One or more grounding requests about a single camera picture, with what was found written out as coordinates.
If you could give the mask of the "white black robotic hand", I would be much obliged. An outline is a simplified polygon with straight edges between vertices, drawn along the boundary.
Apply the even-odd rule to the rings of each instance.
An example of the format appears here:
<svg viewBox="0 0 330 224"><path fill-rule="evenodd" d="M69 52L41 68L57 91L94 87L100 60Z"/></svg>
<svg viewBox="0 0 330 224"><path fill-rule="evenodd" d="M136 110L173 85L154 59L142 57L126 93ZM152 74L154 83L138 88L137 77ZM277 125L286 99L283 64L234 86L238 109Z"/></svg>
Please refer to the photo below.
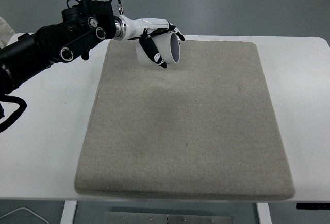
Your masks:
<svg viewBox="0 0 330 224"><path fill-rule="evenodd" d="M142 37L166 33L175 33L179 43L185 41L185 37L180 30L166 19L140 18L132 20L124 15L118 15L115 17L115 25L114 39L118 41L137 40L138 43Z"/></svg>

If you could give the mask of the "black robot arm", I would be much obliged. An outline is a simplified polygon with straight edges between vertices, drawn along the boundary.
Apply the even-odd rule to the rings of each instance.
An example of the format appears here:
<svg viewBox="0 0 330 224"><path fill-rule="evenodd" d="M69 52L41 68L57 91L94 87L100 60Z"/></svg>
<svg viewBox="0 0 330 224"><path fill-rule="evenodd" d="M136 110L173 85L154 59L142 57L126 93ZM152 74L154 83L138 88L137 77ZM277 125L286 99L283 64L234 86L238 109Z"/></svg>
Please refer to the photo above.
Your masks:
<svg viewBox="0 0 330 224"><path fill-rule="evenodd" d="M111 0L80 0L61 14L61 23L25 33L1 49L1 96L55 63L69 63L77 57L88 60L92 48L115 37Z"/></svg>

